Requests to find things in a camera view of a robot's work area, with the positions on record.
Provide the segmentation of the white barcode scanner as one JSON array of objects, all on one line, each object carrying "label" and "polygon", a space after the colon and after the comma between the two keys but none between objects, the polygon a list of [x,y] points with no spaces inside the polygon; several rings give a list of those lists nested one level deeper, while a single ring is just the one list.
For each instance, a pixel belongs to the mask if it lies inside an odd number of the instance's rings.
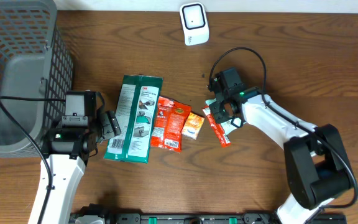
[{"label": "white barcode scanner", "polygon": [[206,43],[209,40],[209,25],[204,5],[200,2],[183,4],[179,12],[185,45]]}]

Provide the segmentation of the grey plastic mesh basket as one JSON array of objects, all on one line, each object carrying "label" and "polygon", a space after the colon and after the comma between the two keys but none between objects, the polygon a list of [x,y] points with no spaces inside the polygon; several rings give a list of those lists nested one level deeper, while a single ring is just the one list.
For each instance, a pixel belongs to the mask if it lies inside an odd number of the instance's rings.
[{"label": "grey plastic mesh basket", "polygon": [[[53,1],[0,1],[0,96],[8,112],[40,141],[65,111],[74,64]],[[33,145],[0,108],[0,157],[36,157]]]}]

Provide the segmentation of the red stick packet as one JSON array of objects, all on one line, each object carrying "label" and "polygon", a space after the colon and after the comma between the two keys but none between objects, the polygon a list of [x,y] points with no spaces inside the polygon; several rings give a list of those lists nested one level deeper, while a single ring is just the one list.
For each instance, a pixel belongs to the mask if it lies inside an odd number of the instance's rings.
[{"label": "red stick packet", "polygon": [[228,139],[226,133],[224,132],[222,126],[217,124],[211,114],[211,110],[209,106],[203,107],[203,113],[206,115],[209,125],[211,126],[212,130],[214,131],[215,135],[217,136],[219,143],[222,147],[228,147],[231,145],[230,140]]}]

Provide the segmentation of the red snack bag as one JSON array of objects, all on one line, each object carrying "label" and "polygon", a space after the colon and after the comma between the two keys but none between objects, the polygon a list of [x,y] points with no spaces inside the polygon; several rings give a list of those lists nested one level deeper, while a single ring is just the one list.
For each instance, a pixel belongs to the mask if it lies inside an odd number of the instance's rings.
[{"label": "red snack bag", "polygon": [[160,96],[150,145],[181,152],[181,131],[191,106]]}]

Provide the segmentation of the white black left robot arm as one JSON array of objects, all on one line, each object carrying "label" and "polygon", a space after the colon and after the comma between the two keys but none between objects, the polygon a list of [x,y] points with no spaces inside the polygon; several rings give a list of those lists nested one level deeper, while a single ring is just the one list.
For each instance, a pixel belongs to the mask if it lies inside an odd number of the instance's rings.
[{"label": "white black left robot arm", "polygon": [[121,133],[99,92],[68,91],[65,111],[42,137],[40,180],[29,223],[68,223],[76,189],[98,144]]}]

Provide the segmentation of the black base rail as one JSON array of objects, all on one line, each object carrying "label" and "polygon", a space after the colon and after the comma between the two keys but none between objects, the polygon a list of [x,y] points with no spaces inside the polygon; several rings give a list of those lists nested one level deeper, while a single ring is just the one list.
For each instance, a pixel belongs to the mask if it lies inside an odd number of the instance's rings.
[{"label": "black base rail", "polygon": [[243,215],[141,215],[120,213],[108,215],[74,214],[69,224],[279,224],[278,218],[269,213]]}]

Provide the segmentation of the orange white small packet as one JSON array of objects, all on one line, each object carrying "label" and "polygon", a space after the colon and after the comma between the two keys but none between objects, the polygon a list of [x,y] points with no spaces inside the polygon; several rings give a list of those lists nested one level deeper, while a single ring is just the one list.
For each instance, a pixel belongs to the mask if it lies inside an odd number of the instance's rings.
[{"label": "orange white small packet", "polygon": [[202,116],[191,112],[185,121],[181,134],[183,136],[196,140],[203,123],[204,118]]}]

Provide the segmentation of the green white packet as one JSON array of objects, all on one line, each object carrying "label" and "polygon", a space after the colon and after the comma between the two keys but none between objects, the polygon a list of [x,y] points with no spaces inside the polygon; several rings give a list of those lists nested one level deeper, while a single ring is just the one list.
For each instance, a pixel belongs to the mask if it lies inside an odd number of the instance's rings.
[{"label": "green white packet", "polygon": [[111,138],[104,158],[148,163],[162,77],[124,75],[116,107],[121,134]]}]

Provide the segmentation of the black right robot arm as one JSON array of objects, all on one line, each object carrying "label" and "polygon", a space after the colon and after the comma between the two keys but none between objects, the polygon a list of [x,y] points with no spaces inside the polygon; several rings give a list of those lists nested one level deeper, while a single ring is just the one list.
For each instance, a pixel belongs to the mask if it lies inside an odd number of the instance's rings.
[{"label": "black right robot arm", "polygon": [[215,94],[209,109],[218,124],[228,121],[236,128],[249,124],[283,149],[290,195],[271,215],[259,218],[267,223],[314,223],[348,190],[354,191],[348,205],[355,204],[357,181],[333,125],[317,126],[297,118],[264,89],[247,88],[235,68],[210,75],[208,90]]}]

